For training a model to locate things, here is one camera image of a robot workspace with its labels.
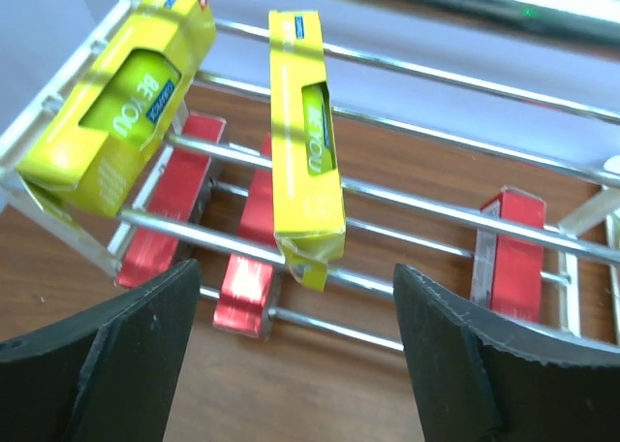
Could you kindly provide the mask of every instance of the white rack frame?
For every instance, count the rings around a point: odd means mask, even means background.
[[[214,144],[201,142],[194,139],[182,137],[180,130],[187,120],[188,110],[183,103],[173,121],[172,132],[168,136],[165,149],[162,152],[158,163],[153,168],[139,194],[133,202],[131,208],[123,208],[118,214],[121,221],[116,233],[110,240],[108,246],[98,242],[86,231],[76,228],[70,224],[62,222],[46,214],[38,206],[35,200],[26,191],[21,178],[16,173],[15,167],[19,160],[30,149],[32,144],[44,131],[54,115],[61,108],[65,98],[91,66],[96,56],[102,48],[107,45],[114,36],[120,25],[129,14],[138,6],[141,0],[118,0],[107,16],[91,32],[84,42],[76,49],[74,54],[59,69],[52,79],[42,88],[32,102],[11,124],[9,129],[0,136],[0,192],[5,194],[9,205],[16,208],[28,218],[32,219],[47,231],[71,246],[77,252],[83,254],[91,263],[101,268],[110,277],[115,277],[120,269],[122,259],[127,247],[133,237],[134,228],[137,225],[148,227],[149,229],[175,235],[176,237],[192,241],[201,246],[215,248],[227,253],[240,253],[255,257],[264,261],[269,261],[275,265],[282,266],[281,255],[272,250],[244,242],[234,237],[225,237],[201,229],[196,226],[176,223],[166,218],[161,218],[145,212],[145,206],[149,201],[150,195],[162,174],[168,160],[170,159],[174,146],[192,149],[197,152],[210,154],[211,156],[224,161],[245,164],[259,168],[270,168],[270,162],[255,152],[244,150],[232,144]],[[237,35],[247,36],[254,39],[268,40],[268,31],[258,27],[252,27],[227,20],[217,20],[218,29],[232,32]],[[518,90],[515,88],[485,82],[480,79],[469,79],[456,74],[425,68],[423,66],[406,63],[396,59],[384,58],[372,53],[360,52],[354,49],[338,47],[335,45],[325,45],[325,53],[352,62],[374,65],[386,69],[407,73],[414,76],[423,76],[437,81],[457,84],[462,87],[474,88],[478,91],[508,97],[517,101],[536,102],[541,105],[556,106],[568,113],[577,115],[587,115],[588,111],[599,111],[597,108],[580,105],[573,102],[551,98],[545,95]],[[195,78],[195,84],[207,87],[216,87],[243,96],[267,100],[269,90],[266,88],[250,85],[232,79],[223,79],[208,72],[200,71]],[[571,214],[559,221],[556,227],[548,226],[545,230],[535,230],[514,224],[501,219],[495,219],[480,214],[479,211],[471,208],[463,208],[453,205],[444,205],[438,202],[427,200],[415,195],[407,195],[394,190],[378,187],[373,184],[358,182],[352,179],[343,179],[345,191],[361,194],[371,199],[383,202],[403,205],[418,211],[431,213],[443,217],[451,222],[456,222],[478,229],[488,230],[497,234],[512,235],[521,239],[529,240],[558,251],[558,266],[560,272],[544,272],[544,280],[553,283],[558,288],[559,308],[560,308],[560,329],[568,332],[573,337],[580,337],[580,311],[579,311],[579,283],[578,283],[578,258],[590,258],[596,261],[609,264],[612,271],[612,279],[615,292],[617,290],[617,274],[615,266],[620,264],[620,250],[615,247],[603,246],[579,239],[585,231],[593,226],[604,222],[608,215],[620,207],[620,174],[614,174],[598,169],[587,169],[576,166],[572,163],[565,163],[546,156],[537,156],[529,153],[507,149],[490,143],[476,142],[463,139],[455,135],[426,129],[412,124],[398,122],[387,117],[377,117],[365,114],[360,111],[351,110],[342,106],[333,107],[334,115],[351,118],[353,120],[383,126],[392,131],[405,133],[412,136],[430,139],[436,142],[443,142],[459,147],[468,148],[475,151],[493,154],[496,156],[517,160],[524,163],[533,164],[542,168],[551,169],[561,174],[567,174],[590,182],[603,185],[601,192],[592,199],[578,207]],[[233,190],[243,194],[243,189]],[[387,228],[372,226],[361,221],[349,221],[350,225],[356,225],[371,232],[398,237],[412,243],[422,244],[431,248],[442,249],[453,252],[461,256],[471,256],[467,250],[446,247],[441,243],[432,240],[423,240],[419,237],[397,233]],[[390,298],[391,286],[389,283],[372,279],[371,277],[355,274],[352,272],[337,269],[332,272],[332,278],[338,279],[341,283],[353,285],[361,290],[379,294],[382,297]],[[204,287],[202,294],[211,299],[217,298],[217,291]],[[613,307],[615,317],[616,336],[620,340],[620,299],[617,295],[613,296]],[[308,318],[297,313],[275,308],[270,312],[271,316],[298,324],[314,327],[315,329],[336,331],[355,338],[375,344],[389,343],[387,348],[401,350],[401,346],[394,341],[374,337],[365,332],[348,330],[347,328]],[[548,333],[544,328],[536,325],[528,325],[543,333]]]

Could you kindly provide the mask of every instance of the red box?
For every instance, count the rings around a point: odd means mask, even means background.
[[[271,156],[271,137],[265,139],[261,154]],[[238,234],[247,240],[276,246],[270,171],[254,172]],[[213,314],[213,326],[252,337],[267,337],[271,328],[268,308],[279,295],[279,281],[279,273],[272,265],[232,255]]]
[[[505,187],[480,212],[542,229],[546,204],[521,190]],[[544,249],[539,245],[478,231],[471,301],[500,314],[538,322],[543,257]]]
[[[224,119],[192,114],[183,127],[183,135],[219,142],[225,127]],[[209,195],[207,175],[213,166],[210,156],[175,149],[146,210],[176,221],[199,223]],[[187,258],[191,249],[177,238],[138,227],[116,276],[116,284],[134,289]]]

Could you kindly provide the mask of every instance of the metal bar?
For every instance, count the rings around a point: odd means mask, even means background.
[[[227,193],[231,193],[233,195],[237,195],[239,197],[247,198],[249,191],[245,188],[239,187],[237,185],[232,185],[226,182],[216,181],[213,183],[213,188],[217,190],[221,190]],[[461,258],[474,258],[474,253],[470,250],[466,250],[465,248],[459,248],[456,246],[451,246],[446,243],[442,243],[435,240],[430,240],[423,237],[412,236],[410,234],[405,234],[403,232],[395,231],[392,229],[388,229],[386,227],[377,226],[375,224],[371,224],[369,222],[361,221],[359,219],[355,219],[352,217],[347,218],[347,225],[350,227],[355,227],[357,229],[361,229],[363,231],[372,232],[373,234],[379,234],[382,236],[395,238],[398,240],[406,241],[408,243],[412,243],[414,245],[425,246],[426,248],[432,248],[434,250],[443,251],[444,253],[449,253],[454,256],[458,256]],[[558,284],[561,286],[569,285],[570,279],[566,275],[557,274],[555,272],[541,272],[541,279],[545,282]]]
[[[164,173],[166,165],[172,156],[174,148],[166,145],[160,154],[155,166],[148,174],[146,181],[140,188],[136,198],[132,202],[132,208],[134,209],[146,209],[146,205],[150,201],[151,195],[155,190],[157,182]],[[125,222],[121,222],[114,232],[114,235],[108,243],[108,252],[111,253],[116,259],[122,259],[125,256],[125,252],[129,248],[129,244],[134,236],[135,227],[130,226]]]
[[[611,247],[618,247],[618,219],[615,215],[608,215],[605,219],[604,228],[607,236],[607,243]],[[611,283],[611,304],[613,305],[613,326],[616,333],[616,344],[620,345],[620,275],[616,266],[609,267],[609,277]]]
[[[261,169],[271,169],[271,162],[269,159],[244,153],[231,148],[229,145],[215,144],[175,135],[169,136],[168,140],[169,143],[174,146],[199,153],[210,154],[211,156],[218,157],[225,161],[242,165],[251,165]],[[342,187],[347,192],[361,195],[372,200],[416,209],[422,213],[438,216],[475,229],[487,230],[499,235],[531,241],[546,248],[570,253],[581,258],[587,258],[602,263],[620,264],[619,250],[611,249],[599,243],[576,240],[561,233],[556,234],[545,230],[534,229],[523,224],[516,224],[514,222],[485,216],[478,210],[470,207],[447,205],[417,195],[399,192],[397,190],[347,177],[342,178]]]
[[[615,188],[604,188],[562,219],[558,227],[565,234],[579,237],[594,226],[601,224],[610,213],[619,207],[620,191]]]
[[[558,290],[560,328],[581,336],[581,302],[579,301],[579,260],[574,255],[558,253],[558,270],[570,279],[565,289]]]
[[[353,0],[362,4],[406,12],[427,8],[471,28],[483,21],[484,28],[495,28],[513,36],[527,35],[541,43],[550,40],[568,42],[568,48],[595,48],[602,54],[617,56],[620,44],[618,0]]]
[[[268,101],[270,91],[268,88],[244,83],[231,79],[225,79],[208,72],[200,71],[196,74],[195,84],[205,87],[216,87],[233,94],[248,96],[250,98]],[[411,137],[418,137],[433,142],[447,144],[462,149],[468,149],[477,153],[498,156],[511,159],[519,163],[531,164],[539,168],[555,171],[559,174],[579,178],[588,182],[598,183],[609,187],[620,188],[620,174],[597,168],[582,167],[574,163],[559,160],[549,156],[539,156],[524,151],[508,149],[501,145],[479,142],[477,140],[458,137],[447,132],[428,129],[414,124],[408,124],[388,117],[380,117],[359,110],[352,110],[345,106],[332,106],[335,115],[356,122],[363,122],[376,127],[382,127],[393,132],[398,132]]]
[[[276,249],[268,246],[131,208],[121,209],[117,217],[128,224],[177,237],[179,240],[193,243],[203,248],[220,253],[247,256],[264,263],[270,263],[280,269],[286,268],[284,256]],[[364,294],[371,294],[386,300],[391,300],[392,298],[393,289],[391,282],[369,275],[358,274],[347,269],[331,268],[327,280],[341,286],[350,287],[352,290]]]
[[[220,298],[220,292],[211,287],[201,286],[201,297],[207,300],[217,301]],[[316,331],[329,332],[335,335],[341,335],[345,337],[352,338],[354,340],[361,340],[362,342],[369,343],[371,345],[376,345],[380,348],[388,349],[395,352],[402,352],[403,346],[402,343],[396,340],[392,340],[389,338],[379,337],[378,335],[374,335],[368,332],[359,331],[356,329],[347,328],[345,326],[341,326],[338,324],[330,323],[324,321],[322,319],[318,319],[312,316],[307,316],[305,314],[297,313],[295,311],[291,311],[285,308],[280,308],[279,306],[272,307],[268,311],[269,316],[272,319],[278,319],[285,322],[290,322],[296,324],[298,326],[313,329]],[[603,350],[611,353],[620,353],[620,349],[608,343],[600,342],[598,340],[594,340],[591,338],[583,338],[579,336],[574,336],[566,332],[558,331],[547,326],[543,326],[541,324],[529,323],[527,321],[522,321],[519,319],[511,318],[509,316],[500,315],[504,319],[509,321],[513,321],[519,326],[529,329],[534,332],[542,333],[543,335],[547,335],[553,338],[557,338],[559,340],[564,340],[566,342],[574,343],[576,345],[581,345],[583,347],[589,347],[596,350]]]
[[[220,298],[220,292],[210,287],[201,286],[201,296],[209,300],[217,301]],[[328,321],[324,321],[323,319],[308,316],[306,314],[297,313],[295,311],[291,311],[290,309],[285,309],[278,306],[272,307],[269,308],[268,315],[273,320],[278,319],[280,321],[292,323],[306,329],[329,332],[335,335],[341,335],[352,338],[354,340],[359,340],[364,343],[369,343],[371,345],[376,345],[380,348],[384,348],[394,352],[403,352],[403,344],[396,340],[391,340],[389,338],[379,337],[378,335],[374,335],[372,333],[347,328],[346,326],[330,323]]]
[[[269,41],[269,30],[265,28],[222,19],[216,19],[216,23],[219,30],[234,34],[241,34],[264,42]],[[535,93],[521,88],[495,83],[493,81],[462,76],[349,47],[339,47],[337,45],[325,43],[323,48],[325,53],[328,55],[345,59],[347,61],[356,62],[358,64],[371,67],[380,67],[382,69],[400,74],[435,80],[441,83],[460,86],[501,98],[509,98],[522,103],[535,103],[541,106],[553,107],[557,110],[580,117],[594,118],[612,124],[620,124],[620,113],[613,110],[605,110],[574,101],[555,98],[553,96],[543,95],[541,93]]]

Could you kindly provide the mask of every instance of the wooden surface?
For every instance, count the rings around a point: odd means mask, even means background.
[[[232,142],[257,148],[269,130],[268,105],[194,90],[191,108],[228,119]],[[468,151],[336,120],[343,173],[457,205],[479,207],[503,185],[548,202],[556,222],[591,196],[592,185]],[[223,180],[248,186],[251,170],[225,167]],[[215,193],[205,226],[234,233],[243,201]],[[350,216],[472,249],[475,232],[402,209],[346,197]],[[109,221],[84,218],[101,239]],[[111,282],[12,209],[0,217],[0,339],[32,331],[117,295]],[[604,242],[600,228],[590,239]],[[547,269],[555,256],[547,254]],[[204,284],[219,287],[226,257],[198,250]],[[468,295],[471,262],[350,229],[339,265],[385,279],[409,263]],[[580,264],[584,334],[612,340],[607,269]],[[543,317],[557,320],[556,292],[544,286]],[[329,286],[324,294],[287,281],[281,304],[397,338],[393,306]],[[166,440],[357,442],[421,441],[407,368],[398,354],[295,326],[277,324],[267,343],[211,328],[213,304],[199,308]]]

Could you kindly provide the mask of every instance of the yellow box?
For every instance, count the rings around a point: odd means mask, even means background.
[[[17,166],[29,186],[114,216],[216,36],[206,0],[142,0]]]
[[[269,41],[275,239],[295,279],[322,291],[346,217],[319,14],[271,11]]]

